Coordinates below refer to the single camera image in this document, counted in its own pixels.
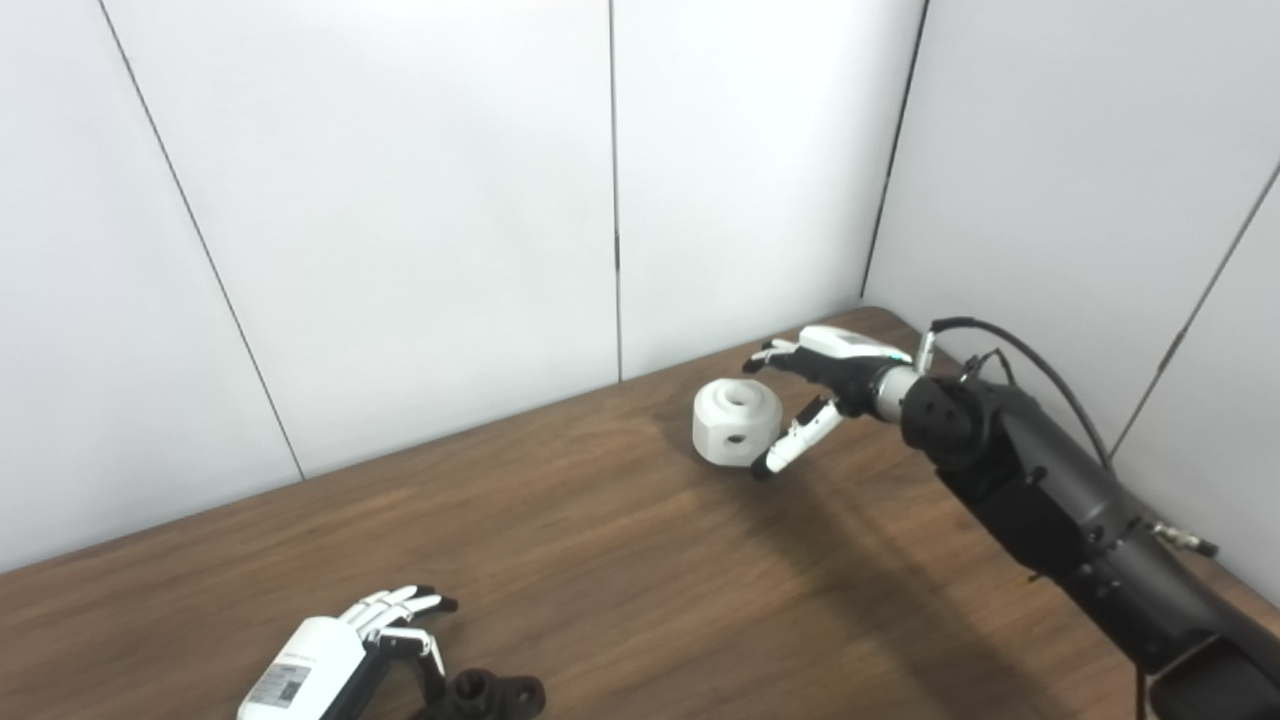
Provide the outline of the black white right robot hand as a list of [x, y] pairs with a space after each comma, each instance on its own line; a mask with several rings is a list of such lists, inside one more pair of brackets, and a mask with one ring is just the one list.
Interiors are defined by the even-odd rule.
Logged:
[[810, 401], [753, 460], [750, 473], [756, 480], [780, 474], [846, 419], [873, 416], [899, 424], [905, 396], [922, 378], [910, 354], [832, 325], [806, 325], [796, 341], [765, 342], [744, 363], [742, 372], [756, 374], [767, 368], [799, 375], [828, 395]]

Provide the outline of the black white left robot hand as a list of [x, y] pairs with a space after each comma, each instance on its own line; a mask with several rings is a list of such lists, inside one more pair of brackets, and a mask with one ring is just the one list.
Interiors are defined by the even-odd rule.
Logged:
[[394, 662], [413, 670], [425, 705], [445, 692], [436, 638], [415, 625], [454, 612], [431, 585], [376, 591], [335, 616], [305, 619], [239, 703], [238, 719], [358, 719]]

